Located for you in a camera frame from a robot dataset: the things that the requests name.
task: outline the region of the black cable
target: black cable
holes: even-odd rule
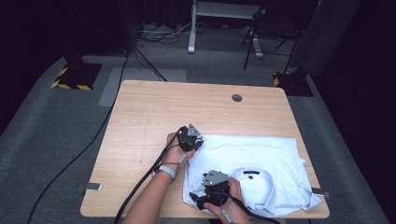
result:
[[[202,29],[202,30],[196,30],[195,32],[197,33],[197,34],[203,34],[206,30],[208,30],[208,29],[213,29],[213,27],[212,26],[210,26],[210,25],[204,25],[204,29]]]
[[[186,32],[189,31],[189,30],[191,29],[191,22],[188,23],[187,25],[185,25],[184,27],[180,28],[180,29],[177,30],[177,31],[164,32],[164,33],[161,34],[161,35],[149,35],[149,32],[150,32],[150,31],[153,31],[153,30],[155,30],[155,29],[157,29],[157,28],[159,28],[159,26],[157,26],[157,27],[155,27],[155,28],[153,28],[153,29],[147,30],[148,32],[147,32],[145,35],[143,35],[141,38],[139,38],[138,40],[139,40],[139,41],[146,41],[146,42],[149,42],[149,43],[160,43],[160,44],[162,44],[162,45],[176,44],[177,42],[180,41],[179,38],[180,38],[182,35],[186,34]],[[163,42],[163,40],[174,40],[174,39],[175,39],[176,41],[169,42],[169,43]]]
[[[276,221],[273,218],[269,218],[269,217],[262,217],[260,215],[254,214],[252,212],[250,212],[245,205],[237,198],[235,198],[234,196],[230,195],[230,194],[226,194],[226,193],[220,193],[220,192],[212,192],[211,194],[218,194],[218,195],[222,195],[222,196],[226,196],[229,199],[233,200],[233,202],[235,202],[236,204],[238,204],[238,206],[240,208],[242,208],[242,210],[244,210],[244,212],[246,212],[248,215],[252,216],[252,217],[257,217],[259,219],[265,220],[265,221],[269,221],[271,223],[275,223],[275,224],[280,224],[280,222]]]
[[[162,165],[166,165],[166,164],[173,164],[173,165],[177,165],[177,168],[176,168],[176,170],[178,171],[178,167],[180,166],[180,163],[177,163],[177,162],[164,162],[164,163],[161,163]]]
[[[116,218],[114,220],[114,224],[118,224],[120,222],[120,218],[122,215],[123,210],[125,209],[126,205],[128,204],[129,201],[131,201],[132,197],[134,197],[134,194],[137,192],[137,190],[140,188],[140,186],[145,182],[145,180],[151,175],[152,171],[154,170],[155,166],[158,165],[158,163],[163,159],[163,156],[165,156],[166,152],[170,149],[170,145],[173,143],[177,135],[180,133],[182,128],[179,128],[175,135],[172,137],[172,139],[169,141],[169,143],[166,145],[166,147],[163,149],[163,152],[161,155],[157,158],[157,160],[152,164],[151,168],[146,172],[146,174],[140,179],[140,181],[134,186],[134,189],[131,191],[131,193],[128,195],[128,197],[125,199],[123,202],[122,206],[119,209],[119,212],[116,215]]]
[[[154,69],[152,69],[151,67],[145,66],[144,64],[142,64],[142,62],[140,62],[139,59],[143,59],[142,57],[140,57],[140,56],[137,55],[137,54],[135,55],[135,57],[136,57],[136,60],[139,62],[139,64],[140,64],[142,67],[151,70],[151,71],[158,77],[158,80],[161,81],[161,77],[154,71]]]
[[[142,40],[140,40],[140,39],[138,39],[138,40],[136,41],[136,45],[139,46],[139,47],[142,48],[142,49],[145,48],[145,46],[143,46]]]
[[[152,67],[152,69],[154,69],[155,74],[160,76],[164,81],[168,81],[168,80],[166,80],[166,78],[163,75],[161,75],[161,73],[154,67],[154,65],[152,65],[152,63],[143,55],[143,53],[140,52],[140,50],[137,47],[134,47],[134,49],[140,54],[140,56],[142,56],[144,58],[144,60],[150,65],[150,67]]]
[[[125,20],[124,20],[124,18],[125,18],[125,13],[124,13],[124,11],[122,10],[122,5],[121,5],[121,2],[120,1],[122,1],[122,0],[118,0],[117,1],[117,5],[118,5],[118,7],[119,7],[119,13],[120,13],[120,16],[121,16],[121,24],[122,24],[122,33],[123,33],[123,35],[124,35],[124,38],[125,38],[125,44],[126,44],[126,48],[127,48],[127,50],[130,50],[130,48],[132,47],[132,46],[130,46],[130,40],[129,40],[129,38],[128,38],[128,28],[127,28],[127,26],[126,26],[126,22],[125,22]]]
[[[125,41],[122,41],[112,35],[107,34],[106,32],[102,31],[101,29],[97,28],[91,21],[89,21],[85,16],[83,16],[69,1],[64,0],[66,2],[67,5],[69,5],[73,10],[76,11],[76,13],[85,21],[87,22],[94,30],[96,30],[97,32],[101,33],[102,35],[105,35],[113,40],[116,40],[122,44],[125,43]]]
[[[118,87],[118,89],[117,89],[116,98],[117,98],[117,95],[119,94],[119,91],[120,91],[120,84],[121,84],[121,80],[122,80],[122,74],[123,74],[123,71],[124,71],[124,68],[125,68],[125,64],[128,62],[128,59],[129,59],[129,53],[128,53],[127,56],[126,56],[125,62],[124,62],[123,66],[122,66],[122,69],[121,69],[119,87]],[[77,156],[76,156],[73,160],[71,160],[69,163],[67,163],[66,166],[61,170],[61,172],[59,172],[55,177],[53,177],[53,178],[51,179],[51,181],[48,183],[48,185],[44,188],[44,190],[41,191],[41,193],[40,193],[40,195],[38,196],[37,200],[35,200],[35,204],[33,205],[33,208],[32,208],[32,210],[31,210],[31,212],[30,212],[30,214],[29,214],[29,217],[28,217],[28,219],[27,219],[27,224],[29,224],[29,223],[32,221],[33,214],[35,213],[35,209],[37,208],[38,203],[40,202],[40,200],[41,200],[41,198],[44,196],[44,194],[47,192],[47,190],[50,188],[50,186],[55,182],[55,180],[56,180],[61,174],[64,173],[64,171],[65,171],[67,168],[69,168],[70,165],[73,164],[73,162],[75,162],[85,151],[87,151],[87,149],[88,149],[88,148],[92,145],[92,143],[96,140],[96,138],[98,137],[99,133],[100,133],[100,132],[102,131],[102,129],[105,127],[106,122],[107,122],[107,120],[108,120],[108,118],[109,118],[109,116],[110,116],[110,114],[111,114],[111,111],[113,110],[113,107],[114,107],[115,102],[116,102],[116,101],[114,100],[112,106],[110,107],[110,109],[109,109],[108,112],[107,112],[107,115],[106,115],[106,117],[105,117],[105,120],[103,121],[102,125],[100,126],[99,130],[97,131],[97,133],[95,134],[95,136],[93,137],[93,139],[91,140],[91,142],[90,142],[87,146],[85,146],[84,149],[82,149],[82,150],[77,154]]]
[[[156,29],[158,29],[160,26],[158,26],[158,25],[156,25],[156,24],[154,24],[154,28],[151,28],[151,29],[146,29],[146,27],[147,26],[150,26],[150,24],[148,24],[148,25],[143,25],[142,26],[142,28],[143,28],[143,31],[142,32],[150,32],[150,31],[155,31]]]

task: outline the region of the gray carpet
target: gray carpet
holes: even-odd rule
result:
[[[274,86],[272,73],[283,69],[287,58],[264,55],[258,59],[252,54],[244,70],[244,35],[245,31],[206,30],[198,34],[192,55],[187,53],[187,35],[173,45],[144,42],[144,48],[139,49],[165,77],[166,71],[172,70],[184,71],[180,77],[185,76],[187,82]],[[287,42],[281,50],[287,50],[290,44]],[[263,49],[273,46],[276,43],[262,42]],[[40,192],[91,142],[104,122],[109,106],[103,105],[109,105],[115,95],[114,83],[120,77],[116,71],[120,71],[125,58],[91,55],[83,60],[103,64],[92,91],[50,87],[65,64],[61,59],[37,81],[0,136],[0,223],[26,223]],[[137,71],[146,69],[141,63],[131,53],[124,75],[137,78]],[[148,79],[156,78],[152,74]],[[318,180],[332,195],[327,201],[330,217],[312,223],[388,223],[315,85],[310,78],[308,82],[315,96],[289,97],[290,106]],[[32,223],[112,223],[111,217],[83,217],[79,212],[83,192],[77,190],[78,184],[89,181],[104,132],[49,188]]]

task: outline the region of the table leg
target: table leg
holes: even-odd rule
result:
[[[194,0],[192,4],[192,19],[191,19],[191,31],[190,31],[190,41],[189,41],[189,49],[187,50],[188,53],[192,54],[195,52],[195,24],[197,19],[197,0]]]
[[[256,56],[258,58],[262,58],[262,49],[260,48],[259,39],[256,37],[253,38],[253,48],[254,51],[256,52]]]

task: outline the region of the watch strap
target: watch strap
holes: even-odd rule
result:
[[[221,213],[224,215],[225,219],[227,219],[228,223],[233,224],[233,220],[231,219],[230,215],[221,207]]]
[[[157,166],[157,168],[154,169],[154,173],[157,174],[160,171],[164,171],[171,176],[171,178],[172,178],[171,183],[173,183],[175,181],[177,173],[174,170],[172,170],[171,168],[169,168],[168,166],[166,166],[164,164],[159,164],[159,166]]]

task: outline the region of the folded shirt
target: folded shirt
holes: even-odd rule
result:
[[[190,192],[205,195],[203,174],[220,171],[239,180],[245,206],[265,217],[285,216],[320,204],[312,193],[294,138],[204,135],[203,145],[186,166],[183,202]]]

